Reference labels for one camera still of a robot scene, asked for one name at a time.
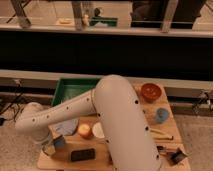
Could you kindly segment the silver blue gripper body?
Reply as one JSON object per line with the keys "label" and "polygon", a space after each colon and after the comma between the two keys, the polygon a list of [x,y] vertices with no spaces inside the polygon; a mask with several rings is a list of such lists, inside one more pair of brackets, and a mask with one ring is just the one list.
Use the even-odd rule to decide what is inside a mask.
{"label": "silver blue gripper body", "polygon": [[51,142],[48,142],[42,147],[42,151],[47,156],[53,156],[56,151],[66,144],[65,138],[63,135],[60,135],[54,138]]}

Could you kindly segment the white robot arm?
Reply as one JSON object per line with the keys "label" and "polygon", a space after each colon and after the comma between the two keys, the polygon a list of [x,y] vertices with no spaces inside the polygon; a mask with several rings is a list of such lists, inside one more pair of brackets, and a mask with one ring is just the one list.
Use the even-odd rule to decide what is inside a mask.
{"label": "white robot arm", "polygon": [[47,110],[22,113],[15,128],[43,143],[51,138],[50,125],[90,114],[98,116],[116,171],[164,170],[139,98],[120,75],[105,76],[93,89]]}

